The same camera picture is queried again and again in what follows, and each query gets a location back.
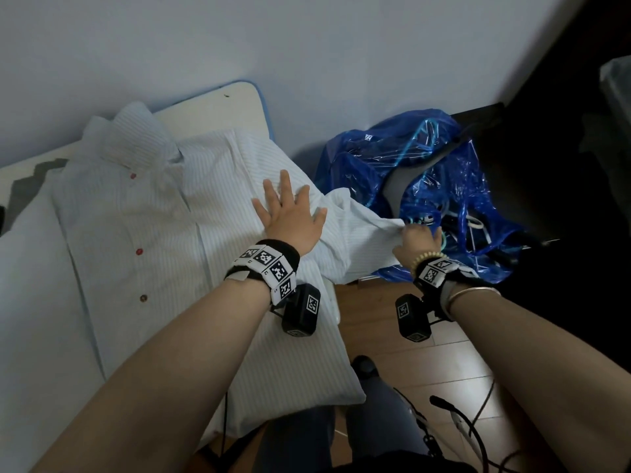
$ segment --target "bracelet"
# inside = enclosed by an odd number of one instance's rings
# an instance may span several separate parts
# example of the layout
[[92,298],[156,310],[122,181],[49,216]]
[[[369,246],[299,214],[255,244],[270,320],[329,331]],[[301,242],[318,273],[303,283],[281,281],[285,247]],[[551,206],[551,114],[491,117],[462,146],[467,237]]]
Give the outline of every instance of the bracelet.
[[418,257],[416,257],[409,268],[409,272],[410,274],[412,274],[412,278],[416,277],[416,269],[418,268],[418,264],[432,257],[439,259],[440,257],[446,257],[446,255],[443,254],[442,252],[425,252],[424,254],[421,254]]
[[498,294],[500,297],[502,296],[502,294],[500,293],[499,290],[497,289],[493,289],[493,287],[467,287],[466,289],[462,289],[459,292],[456,292],[455,294],[453,294],[451,297],[449,297],[449,299],[447,300],[447,304],[445,305],[445,313],[449,316],[451,316],[451,312],[449,311],[449,308],[451,307],[451,305],[454,303],[454,301],[460,297],[463,294],[466,294],[467,292],[471,292],[474,290],[490,290],[495,292],[496,294]]

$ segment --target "leg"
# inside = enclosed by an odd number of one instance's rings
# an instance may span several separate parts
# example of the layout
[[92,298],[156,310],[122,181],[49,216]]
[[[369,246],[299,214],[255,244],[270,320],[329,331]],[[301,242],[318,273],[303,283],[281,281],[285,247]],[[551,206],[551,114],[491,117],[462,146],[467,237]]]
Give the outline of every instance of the leg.
[[315,407],[269,422],[253,473],[311,473],[331,468],[335,408]]
[[366,402],[346,412],[348,442],[353,460],[405,450],[427,455],[429,449],[408,404],[385,381],[372,360],[360,356],[353,369],[366,393]]

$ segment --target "plastic bag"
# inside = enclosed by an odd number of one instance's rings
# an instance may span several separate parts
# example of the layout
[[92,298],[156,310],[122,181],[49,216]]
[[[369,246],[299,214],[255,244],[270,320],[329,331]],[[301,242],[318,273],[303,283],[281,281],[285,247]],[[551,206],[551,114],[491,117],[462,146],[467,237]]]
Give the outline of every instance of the plastic bag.
[[[426,161],[462,132],[458,123],[440,110],[407,111],[372,128],[343,132],[326,143],[314,182],[323,193],[346,187],[351,197],[381,217],[392,212],[381,189],[398,166]],[[511,254],[520,246],[505,245],[521,227],[494,208],[478,157],[469,141],[411,182],[403,194],[399,216],[406,222],[444,225],[443,251],[477,270],[489,282],[500,282],[510,269],[485,254],[501,248]],[[394,282],[411,281],[407,269],[388,267],[376,272]]]

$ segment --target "pillow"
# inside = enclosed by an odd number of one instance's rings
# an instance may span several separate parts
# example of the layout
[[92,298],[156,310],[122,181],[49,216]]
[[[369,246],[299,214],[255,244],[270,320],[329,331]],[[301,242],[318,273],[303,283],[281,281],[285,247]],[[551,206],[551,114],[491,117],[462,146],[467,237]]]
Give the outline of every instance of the pillow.
[[51,202],[56,174],[0,237],[0,471],[30,469],[104,383]]

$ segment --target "shoe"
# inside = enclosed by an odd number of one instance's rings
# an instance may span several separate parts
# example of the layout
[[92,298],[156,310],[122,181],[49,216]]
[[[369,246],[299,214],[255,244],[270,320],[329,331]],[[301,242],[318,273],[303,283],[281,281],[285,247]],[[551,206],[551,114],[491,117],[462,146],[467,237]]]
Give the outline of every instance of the shoe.
[[351,362],[351,368],[355,371],[357,378],[360,380],[368,380],[374,376],[379,376],[379,370],[375,363],[366,355],[358,355]]

